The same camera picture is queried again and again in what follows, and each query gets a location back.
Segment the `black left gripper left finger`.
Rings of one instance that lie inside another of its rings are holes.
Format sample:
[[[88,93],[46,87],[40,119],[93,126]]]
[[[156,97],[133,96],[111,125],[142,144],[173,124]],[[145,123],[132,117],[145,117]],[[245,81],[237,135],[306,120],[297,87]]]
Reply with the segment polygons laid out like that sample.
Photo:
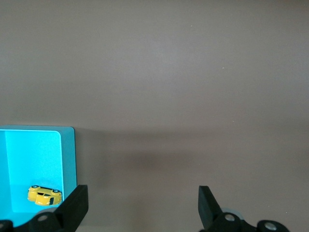
[[[87,212],[88,186],[78,185],[53,212],[39,213],[18,227],[0,220],[0,232],[76,232]]]

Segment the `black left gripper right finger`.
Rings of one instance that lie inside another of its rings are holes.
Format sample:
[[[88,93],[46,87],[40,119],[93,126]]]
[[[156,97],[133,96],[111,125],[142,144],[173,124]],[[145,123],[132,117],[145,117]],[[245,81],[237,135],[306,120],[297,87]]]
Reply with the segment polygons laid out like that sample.
[[[199,186],[198,212],[203,225],[200,232],[289,232],[277,221],[261,220],[253,226],[233,212],[224,212],[208,186]]]

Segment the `yellow toy beetle car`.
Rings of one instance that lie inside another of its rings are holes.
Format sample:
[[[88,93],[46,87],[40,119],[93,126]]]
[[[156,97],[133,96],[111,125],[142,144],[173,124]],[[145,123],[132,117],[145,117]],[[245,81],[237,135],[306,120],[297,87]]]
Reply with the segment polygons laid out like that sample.
[[[58,189],[33,185],[28,189],[28,200],[39,206],[58,205],[62,202],[62,192]]]

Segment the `teal plastic storage bin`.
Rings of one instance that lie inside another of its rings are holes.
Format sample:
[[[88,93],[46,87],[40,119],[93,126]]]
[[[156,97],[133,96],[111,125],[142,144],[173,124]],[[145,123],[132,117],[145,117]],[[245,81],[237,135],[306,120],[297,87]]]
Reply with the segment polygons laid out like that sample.
[[[46,209],[28,200],[38,185],[66,199],[77,186],[75,132],[62,126],[0,126],[0,220],[17,227]]]

